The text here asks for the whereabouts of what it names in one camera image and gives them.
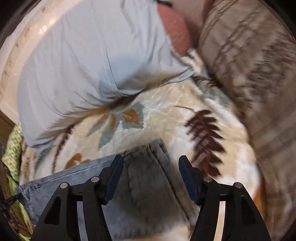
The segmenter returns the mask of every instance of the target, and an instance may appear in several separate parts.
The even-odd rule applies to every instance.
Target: gray pants
[[[110,166],[114,157],[80,164],[17,187],[32,222],[37,223],[59,184],[84,183]],[[103,211],[114,240],[160,233],[181,223],[195,225],[198,215],[197,206],[189,199],[181,175],[172,166],[161,140],[124,153],[124,168],[114,198],[103,206]],[[81,240],[87,240],[81,204],[78,221]]]

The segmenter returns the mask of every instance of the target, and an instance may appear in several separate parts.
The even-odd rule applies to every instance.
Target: black object
[[[241,183],[229,186],[204,177],[186,156],[179,158],[179,170],[190,199],[201,205],[190,241],[214,240],[221,201],[226,201],[221,241],[271,240],[257,207]]]
[[[113,198],[122,170],[123,157],[117,155],[98,177],[74,186],[62,183],[41,214],[31,241],[80,241],[77,201],[83,201],[88,240],[111,241],[101,205]],[[179,158],[179,170],[190,199],[201,205],[191,241],[214,240],[220,201],[226,201],[222,241],[270,241],[263,219],[241,183],[229,186],[204,177],[186,156]]]

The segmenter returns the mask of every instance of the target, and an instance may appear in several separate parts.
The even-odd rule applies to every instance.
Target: plaid fabric
[[[257,0],[218,0],[199,52],[247,126],[266,189],[266,225],[280,240],[296,218],[296,44]]]

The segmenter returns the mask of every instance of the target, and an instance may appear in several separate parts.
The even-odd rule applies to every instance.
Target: metal rivet
[[[60,188],[66,188],[67,186],[68,186],[67,183],[62,183],[62,184],[60,185]]]
[[[99,181],[100,179],[99,179],[99,177],[92,177],[91,178],[91,181],[93,182],[93,183],[96,183],[97,181]]]
[[[242,184],[241,184],[241,183],[235,183],[235,186],[236,186],[237,188],[242,188]]]
[[[204,177],[204,181],[210,183],[212,181],[211,177]]]

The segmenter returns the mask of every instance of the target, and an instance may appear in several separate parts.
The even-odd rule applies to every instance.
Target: red fabric
[[[166,33],[170,36],[175,51],[184,56],[192,48],[192,40],[184,19],[173,9],[163,4],[158,5],[158,12]]]

